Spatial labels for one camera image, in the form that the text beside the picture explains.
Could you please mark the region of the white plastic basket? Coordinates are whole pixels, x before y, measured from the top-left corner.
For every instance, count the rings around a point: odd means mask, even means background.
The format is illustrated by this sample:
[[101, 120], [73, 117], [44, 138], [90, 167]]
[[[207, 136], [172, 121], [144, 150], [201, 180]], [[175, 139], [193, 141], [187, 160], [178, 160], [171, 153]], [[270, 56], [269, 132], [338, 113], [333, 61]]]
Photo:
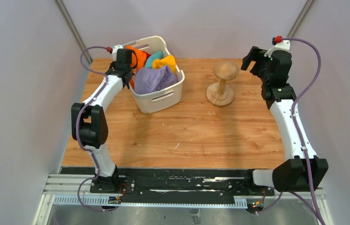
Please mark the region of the white plastic basket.
[[[123, 44], [123, 47], [128, 45], [136, 49], [146, 51], [149, 54], [153, 54], [157, 51], [162, 51], [164, 57], [171, 54], [167, 48], [165, 40], [160, 36], [150, 36], [137, 39]], [[142, 113], [155, 113], [172, 107], [181, 101], [185, 75], [179, 67], [176, 67], [176, 76], [178, 79], [177, 83], [160, 91], [148, 94], [137, 94], [133, 87], [130, 87], [134, 100]]]

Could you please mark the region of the wooden hat stand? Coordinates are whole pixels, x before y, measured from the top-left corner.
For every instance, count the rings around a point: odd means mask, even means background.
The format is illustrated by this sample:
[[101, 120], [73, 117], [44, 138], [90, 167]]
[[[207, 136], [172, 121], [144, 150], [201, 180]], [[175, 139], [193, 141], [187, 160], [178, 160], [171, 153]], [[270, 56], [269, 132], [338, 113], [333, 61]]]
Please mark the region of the wooden hat stand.
[[207, 101], [216, 107], [226, 107], [234, 100], [234, 91], [227, 85], [227, 81], [234, 80], [239, 75], [236, 63], [224, 60], [216, 63], [213, 74], [219, 78], [219, 82], [211, 84], [206, 90]]

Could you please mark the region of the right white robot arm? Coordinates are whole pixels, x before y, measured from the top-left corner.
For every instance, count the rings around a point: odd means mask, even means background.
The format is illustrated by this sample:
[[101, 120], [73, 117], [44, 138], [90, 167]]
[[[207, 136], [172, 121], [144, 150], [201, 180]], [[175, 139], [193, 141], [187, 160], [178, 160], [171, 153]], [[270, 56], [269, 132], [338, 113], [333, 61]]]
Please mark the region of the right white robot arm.
[[297, 109], [297, 96], [288, 83], [292, 56], [286, 50], [264, 50], [253, 46], [243, 58], [241, 70], [246, 71], [254, 62], [250, 73], [261, 81], [261, 95], [274, 117], [284, 148], [285, 159], [275, 169], [251, 169], [244, 189], [257, 195], [263, 186], [279, 192], [315, 191], [328, 171], [328, 162], [318, 157], [308, 143]]

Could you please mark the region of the purple bucket hat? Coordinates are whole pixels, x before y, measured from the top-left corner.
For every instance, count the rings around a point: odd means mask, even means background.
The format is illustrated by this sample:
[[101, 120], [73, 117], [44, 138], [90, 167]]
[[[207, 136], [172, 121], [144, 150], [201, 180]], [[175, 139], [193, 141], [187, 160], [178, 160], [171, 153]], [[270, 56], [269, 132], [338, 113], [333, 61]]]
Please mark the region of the purple bucket hat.
[[149, 94], [160, 91], [178, 82], [176, 74], [169, 66], [158, 69], [141, 68], [135, 77], [134, 91], [136, 94]]

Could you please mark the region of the yellow bucket hat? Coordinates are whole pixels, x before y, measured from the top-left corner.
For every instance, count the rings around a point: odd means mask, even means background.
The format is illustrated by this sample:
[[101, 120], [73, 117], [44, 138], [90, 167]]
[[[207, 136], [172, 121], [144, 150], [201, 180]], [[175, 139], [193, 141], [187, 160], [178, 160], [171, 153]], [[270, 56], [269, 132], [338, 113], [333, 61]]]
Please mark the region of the yellow bucket hat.
[[176, 69], [176, 61], [173, 55], [168, 55], [162, 59], [155, 59], [152, 62], [152, 68], [153, 69], [159, 69], [162, 68], [164, 66], [168, 66], [171, 71], [176, 74], [177, 73], [177, 69]]

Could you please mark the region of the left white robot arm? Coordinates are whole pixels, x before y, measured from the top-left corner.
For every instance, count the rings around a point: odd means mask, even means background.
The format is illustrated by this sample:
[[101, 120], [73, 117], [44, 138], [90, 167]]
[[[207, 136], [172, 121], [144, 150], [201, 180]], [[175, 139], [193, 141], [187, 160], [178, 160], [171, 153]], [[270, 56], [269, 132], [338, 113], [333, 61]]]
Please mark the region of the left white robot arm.
[[106, 50], [113, 55], [109, 69], [103, 73], [103, 81], [98, 88], [82, 103], [71, 107], [71, 133], [80, 148], [88, 152], [94, 167], [92, 180], [101, 183], [109, 194], [116, 193], [120, 187], [118, 169], [112, 161], [106, 144], [108, 125], [105, 111], [113, 98], [124, 88], [129, 87], [134, 67], [133, 50], [127, 48]]

